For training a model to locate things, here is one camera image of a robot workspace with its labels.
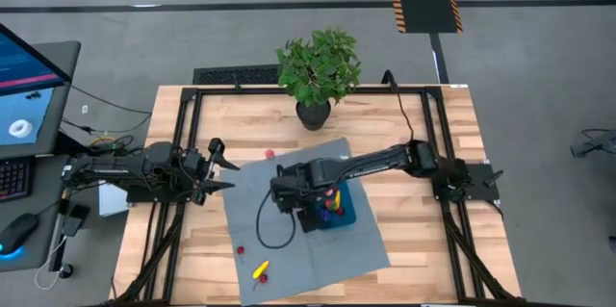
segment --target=monitor screen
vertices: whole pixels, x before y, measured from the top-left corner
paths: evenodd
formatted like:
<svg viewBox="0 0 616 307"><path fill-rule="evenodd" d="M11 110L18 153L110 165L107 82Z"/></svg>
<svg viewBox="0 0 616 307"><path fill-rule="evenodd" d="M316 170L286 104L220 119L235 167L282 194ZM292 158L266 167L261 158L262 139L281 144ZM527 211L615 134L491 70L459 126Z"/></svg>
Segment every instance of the monitor screen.
<svg viewBox="0 0 616 307"><path fill-rule="evenodd" d="M39 56L26 51L13 37L0 33L0 94L52 88L63 83L64 77L45 65Z"/></svg>

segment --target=green leaves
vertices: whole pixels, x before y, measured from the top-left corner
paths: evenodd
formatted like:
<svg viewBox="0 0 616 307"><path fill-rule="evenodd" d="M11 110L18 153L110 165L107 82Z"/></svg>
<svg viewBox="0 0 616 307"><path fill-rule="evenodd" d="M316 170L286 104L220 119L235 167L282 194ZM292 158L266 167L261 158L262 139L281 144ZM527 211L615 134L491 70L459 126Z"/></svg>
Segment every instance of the green leaves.
<svg viewBox="0 0 616 307"><path fill-rule="evenodd" d="M336 103L359 85L355 38L339 29L312 32L312 41L288 40L276 50L281 64L278 84L306 106Z"/></svg>

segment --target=black flower pot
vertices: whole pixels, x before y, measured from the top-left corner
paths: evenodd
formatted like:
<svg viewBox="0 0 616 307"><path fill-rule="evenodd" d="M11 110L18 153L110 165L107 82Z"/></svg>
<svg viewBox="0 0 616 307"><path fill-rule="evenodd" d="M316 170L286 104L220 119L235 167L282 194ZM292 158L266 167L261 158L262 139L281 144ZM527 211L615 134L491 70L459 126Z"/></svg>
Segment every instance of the black flower pot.
<svg viewBox="0 0 616 307"><path fill-rule="evenodd" d="M297 103L295 105L295 111L297 116L301 120L301 123L308 130L319 130L331 112L331 105L329 101L325 101L324 104L313 103L306 107L303 103Z"/></svg>

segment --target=potted plant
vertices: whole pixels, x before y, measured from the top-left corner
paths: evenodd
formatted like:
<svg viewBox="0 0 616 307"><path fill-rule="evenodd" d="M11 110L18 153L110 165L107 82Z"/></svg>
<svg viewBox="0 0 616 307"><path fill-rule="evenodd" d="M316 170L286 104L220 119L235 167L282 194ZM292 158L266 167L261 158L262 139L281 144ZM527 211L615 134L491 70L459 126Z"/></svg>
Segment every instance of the potted plant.
<svg viewBox="0 0 616 307"><path fill-rule="evenodd" d="M278 84L297 100L295 110L304 127L320 129L336 104L359 85L360 62L355 39L339 29L312 32L311 41L287 41L276 50L281 64Z"/></svg>

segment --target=computer mouse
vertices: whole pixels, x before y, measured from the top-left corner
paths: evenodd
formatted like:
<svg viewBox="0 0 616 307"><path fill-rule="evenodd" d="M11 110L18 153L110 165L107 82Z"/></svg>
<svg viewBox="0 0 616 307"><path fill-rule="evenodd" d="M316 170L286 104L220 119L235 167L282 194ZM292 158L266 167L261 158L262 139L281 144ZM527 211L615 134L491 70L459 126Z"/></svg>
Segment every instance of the computer mouse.
<svg viewBox="0 0 616 307"><path fill-rule="evenodd" d="M0 233L0 255L15 252L37 229L39 218L33 214L17 217Z"/></svg>

